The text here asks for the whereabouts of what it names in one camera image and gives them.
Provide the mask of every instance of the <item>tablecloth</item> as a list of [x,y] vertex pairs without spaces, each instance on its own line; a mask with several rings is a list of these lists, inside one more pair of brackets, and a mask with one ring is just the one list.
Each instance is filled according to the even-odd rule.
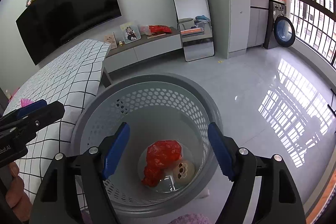
[[[53,157],[68,154],[75,124],[85,107],[97,95],[100,78],[110,44],[87,39],[51,61],[33,75],[16,92],[5,113],[21,107],[21,98],[47,103],[64,104],[62,119],[37,132],[27,144],[28,154],[17,160],[20,177],[25,183],[25,193],[34,201],[42,178]],[[80,207],[86,206],[80,187]]]

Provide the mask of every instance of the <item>tv cabinet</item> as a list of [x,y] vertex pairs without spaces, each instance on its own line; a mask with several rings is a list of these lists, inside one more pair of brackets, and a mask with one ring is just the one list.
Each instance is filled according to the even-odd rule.
[[142,35],[139,40],[110,50],[104,60],[106,71],[110,73],[138,61],[182,48],[180,32],[173,27],[170,29],[172,33],[150,38]]

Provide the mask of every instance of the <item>basket rim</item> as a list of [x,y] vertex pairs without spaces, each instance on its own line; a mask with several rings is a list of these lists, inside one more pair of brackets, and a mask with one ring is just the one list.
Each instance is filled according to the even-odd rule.
[[[128,78],[106,88],[106,90],[104,90],[100,95],[96,96],[95,99],[85,108],[73,129],[70,143],[70,154],[80,154],[80,143],[86,123],[93,111],[105,99],[123,88],[145,82],[170,83],[186,89],[188,92],[192,93],[202,104],[209,118],[209,122],[215,122],[218,125],[219,129],[222,130],[221,115],[219,113],[216,103],[211,98],[211,96],[196,82],[181,75],[176,75],[172,73],[139,75]],[[167,200],[151,205],[128,205],[111,201],[113,208],[121,215],[137,218],[155,217],[175,211],[186,205],[192,199],[194,199],[206,187],[206,185],[213,177],[218,167],[218,162],[211,146],[209,149],[208,161],[210,161],[210,163],[204,165],[204,167],[207,168],[204,169],[203,172],[196,177],[191,185],[184,188],[182,195],[177,194],[176,196],[173,196]],[[80,187],[83,188],[81,177],[76,176],[76,180],[79,183]]]

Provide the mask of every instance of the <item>full-length mirror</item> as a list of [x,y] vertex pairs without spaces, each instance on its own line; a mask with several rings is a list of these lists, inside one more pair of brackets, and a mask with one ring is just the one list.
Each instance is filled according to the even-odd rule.
[[174,0],[184,56],[192,61],[214,55],[208,0]]

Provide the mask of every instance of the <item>blue gripper pad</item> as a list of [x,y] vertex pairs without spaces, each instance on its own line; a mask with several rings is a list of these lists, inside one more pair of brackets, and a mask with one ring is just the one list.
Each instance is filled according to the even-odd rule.
[[234,181],[233,159],[224,143],[225,137],[215,122],[209,124],[208,138],[223,175],[227,176],[230,181]]
[[119,160],[125,150],[130,136],[130,127],[123,122],[115,133],[115,141],[110,147],[104,159],[104,168],[102,171],[103,180],[106,180],[110,175],[113,175]]
[[34,102],[30,105],[22,107],[22,108],[19,109],[19,111],[16,115],[16,119],[21,119],[24,116],[27,116],[29,113],[31,113],[31,112],[39,109],[39,108],[45,107],[46,105],[47,105],[47,102],[45,100],[39,100],[39,101]]

